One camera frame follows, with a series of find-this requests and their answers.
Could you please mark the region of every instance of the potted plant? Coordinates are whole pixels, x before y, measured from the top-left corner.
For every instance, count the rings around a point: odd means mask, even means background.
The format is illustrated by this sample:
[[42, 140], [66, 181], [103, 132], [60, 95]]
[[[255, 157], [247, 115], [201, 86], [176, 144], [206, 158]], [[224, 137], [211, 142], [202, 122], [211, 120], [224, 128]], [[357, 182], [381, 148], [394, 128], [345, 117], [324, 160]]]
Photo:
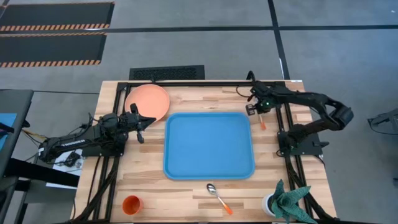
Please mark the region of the potted plant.
[[276, 185], [275, 193], [270, 194], [262, 200], [262, 208], [268, 214], [276, 218], [283, 217], [289, 224], [289, 218], [292, 217], [300, 222], [317, 223], [297, 202], [310, 191], [311, 187], [301, 187], [299, 189], [285, 192], [284, 182], [280, 180]]

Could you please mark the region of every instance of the concrete floor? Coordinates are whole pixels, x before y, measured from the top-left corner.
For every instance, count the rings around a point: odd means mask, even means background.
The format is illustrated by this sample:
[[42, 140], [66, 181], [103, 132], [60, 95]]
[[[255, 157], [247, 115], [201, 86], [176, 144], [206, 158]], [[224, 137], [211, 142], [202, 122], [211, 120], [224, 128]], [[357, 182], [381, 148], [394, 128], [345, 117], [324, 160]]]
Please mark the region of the concrete floor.
[[[82, 2], [10, 0], [10, 4]], [[278, 0], [280, 26], [398, 24], [397, 1]], [[266, 0], [116, 0], [111, 28], [172, 26], [270, 26]], [[320, 134], [326, 172], [342, 220], [396, 223], [398, 139], [372, 132], [366, 118], [398, 106], [398, 30], [282, 31], [291, 79], [351, 106], [355, 117], [342, 132]], [[0, 88], [99, 91], [103, 80], [127, 80], [131, 67], [205, 65], [207, 79], [281, 79], [273, 31], [109, 34], [98, 66], [3, 68]], [[96, 95], [35, 93], [27, 119], [31, 130], [63, 135], [94, 113]], [[20, 137], [14, 157], [26, 159], [35, 146]], [[5, 223], [12, 223], [16, 193]], [[24, 223], [68, 219], [73, 194], [56, 203], [28, 207]]]

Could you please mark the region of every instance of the blue object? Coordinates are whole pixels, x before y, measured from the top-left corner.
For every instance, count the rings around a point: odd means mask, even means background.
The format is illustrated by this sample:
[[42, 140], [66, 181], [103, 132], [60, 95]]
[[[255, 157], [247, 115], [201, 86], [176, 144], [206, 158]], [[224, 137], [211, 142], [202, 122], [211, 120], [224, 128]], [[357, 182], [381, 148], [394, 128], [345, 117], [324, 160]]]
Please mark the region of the blue object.
[[[17, 114], [0, 114], [0, 122], [10, 127], [12, 127], [12, 124], [14, 124], [16, 118]], [[4, 143], [6, 142], [7, 136], [8, 134], [3, 137], [0, 137], [0, 151]]]
[[253, 175], [250, 122], [242, 113], [175, 113], [166, 121], [165, 175], [238, 180]]

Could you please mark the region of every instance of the spoon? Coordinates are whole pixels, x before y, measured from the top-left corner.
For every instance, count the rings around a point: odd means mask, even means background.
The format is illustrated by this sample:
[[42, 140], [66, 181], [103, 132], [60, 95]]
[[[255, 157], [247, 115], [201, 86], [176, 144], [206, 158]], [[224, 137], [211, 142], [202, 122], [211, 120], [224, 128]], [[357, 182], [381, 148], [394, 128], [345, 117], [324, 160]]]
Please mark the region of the spoon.
[[226, 210], [226, 212], [228, 212], [228, 214], [232, 215], [232, 210], [228, 207], [227, 204], [225, 204], [222, 199], [220, 198], [220, 196], [218, 196], [216, 187], [213, 184], [207, 184], [207, 190], [209, 191], [209, 193], [211, 193], [212, 195], [215, 195], [218, 200], [220, 200], [220, 202], [224, 205], [224, 208]]

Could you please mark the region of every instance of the wooden tabletop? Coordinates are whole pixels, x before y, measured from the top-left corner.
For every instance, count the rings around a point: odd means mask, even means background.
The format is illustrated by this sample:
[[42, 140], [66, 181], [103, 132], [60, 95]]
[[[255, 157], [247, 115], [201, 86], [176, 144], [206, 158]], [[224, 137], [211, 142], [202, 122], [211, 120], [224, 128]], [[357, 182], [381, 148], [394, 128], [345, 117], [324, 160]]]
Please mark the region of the wooden tabletop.
[[[103, 82], [98, 98], [95, 116], [112, 113], [118, 82]], [[286, 81], [291, 90], [304, 91], [301, 81]], [[131, 132], [121, 157], [116, 183], [111, 222], [271, 222], [275, 218], [266, 215], [261, 208], [264, 196], [274, 192], [282, 179], [289, 190], [284, 159], [276, 155], [279, 149], [275, 110], [262, 115], [267, 130], [261, 130], [259, 117], [250, 116], [253, 151], [256, 162], [254, 174], [246, 180], [177, 181], [168, 179], [163, 173], [163, 151], [165, 121], [177, 112], [242, 112], [246, 114], [246, 98], [236, 94], [235, 86], [216, 87], [165, 87], [170, 95], [170, 109], [160, 121], [150, 125], [143, 137], [144, 144], [136, 140]], [[239, 92], [249, 95], [250, 87], [240, 87]], [[308, 107], [290, 105], [294, 123], [312, 121]], [[284, 108], [282, 116], [286, 118]], [[84, 163], [78, 190], [76, 192], [76, 214], [86, 207], [96, 157], [89, 157]], [[326, 172], [319, 160], [313, 156], [302, 156], [307, 185], [311, 194], [327, 213], [336, 216]], [[98, 166], [93, 194], [98, 187], [101, 170]], [[217, 198], [207, 192], [206, 184], [216, 186], [220, 197], [231, 207], [228, 215]], [[137, 195], [144, 202], [144, 208], [136, 215], [125, 215], [121, 204], [129, 195]], [[104, 217], [108, 193], [104, 195], [100, 218]]]

